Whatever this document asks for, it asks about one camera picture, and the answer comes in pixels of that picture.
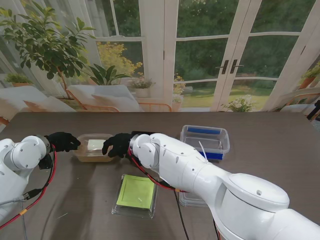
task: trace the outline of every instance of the black glove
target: black glove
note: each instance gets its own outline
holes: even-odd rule
[[[77,150],[81,144],[81,142],[77,138],[72,136],[71,133],[63,131],[58,131],[45,137],[46,139],[48,139],[51,145],[55,146],[55,150],[57,152],[69,152],[70,150]]]
[[[119,156],[123,158],[129,149],[130,140],[137,134],[148,134],[151,135],[154,132],[149,131],[133,131],[131,134],[129,133],[118,133],[115,136],[110,137],[103,143],[102,154],[105,155],[108,152],[108,148],[112,146],[112,149],[108,153],[110,158],[115,156]]]

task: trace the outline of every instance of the brown table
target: brown table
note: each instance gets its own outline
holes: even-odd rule
[[[279,185],[288,193],[291,208],[320,224],[320,135],[302,114],[20,113],[3,130],[0,139],[19,142],[28,135],[57,131],[79,136],[132,130],[162,132],[178,138],[183,125],[227,129],[230,152],[217,165]],[[28,239],[184,240],[171,191],[159,189],[154,219],[111,214],[122,174],[141,176],[126,159],[81,163],[71,152],[59,153],[55,178],[41,201],[25,214]],[[47,176],[46,170],[35,169],[27,189],[42,187]],[[216,239],[208,208],[182,207],[182,215],[190,239]],[[21,220],[1,231],[0,239],[24,239]]]

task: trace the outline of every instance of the plant pot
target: plant pot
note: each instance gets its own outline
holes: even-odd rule
[[[149,98],[150,88],[136,88],[135,95],[137,98]]]
[[[25,83],[25,82],[17,82],[17,83],[12,83],[14,87],[22,87],[22,86],[32,86],[32,83]]]
[[[302,84],[300,85],[299,89],[305,89],[306,87],[309,86],[309,84],[311,84],[314,80],[315,80],[315,76],[313,77],[307,77]]]
[[[172,112],[179,112],[182,102],[173,102],[172,103]]]

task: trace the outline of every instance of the transparent food container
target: transparent food container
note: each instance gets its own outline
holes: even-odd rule
[[[108,154],[103,155],[102,148],[104,141],[111,137],[111,134],[104,133],[83,134],[77,138],[81,145],[73,152],[81,162],[110,162],[114,158],[108,157]]]
[[[155,216],[157,192],[158,186],[148,177],[124,174],[111,213],[152,219]]]
[[[179,192],[179,202],[185,207],[208,207],[201,197],[192,192]]]
[[[218,127],[185,125],[180,134],[180,141],[191,145],[204,156],[199,143],[201,142],[209,161],[222,160],[230,150],[227,130]]]
[[[221,161],[230,150],[227,130],[218,127],[185,125],[182,128],[180,141],[191,145],[204,156],[200,141],[210,162]],[[192,192],[179,192],[179,202],[185,207],[207,207],[205,201]]]

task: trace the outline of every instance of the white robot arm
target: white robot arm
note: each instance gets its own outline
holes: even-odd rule
[[[199,195],[227,240],[319,240],[320,227],[292,209],[277,185],[208,162],[195,148],[161,133],[135,135],[131,152],[171,186]]]
[[[0,222],[14,208],[11,201],[21,200],[31,172],[49,151],[50,144],[43,136],[28,136],[18,143],[0,140]]]

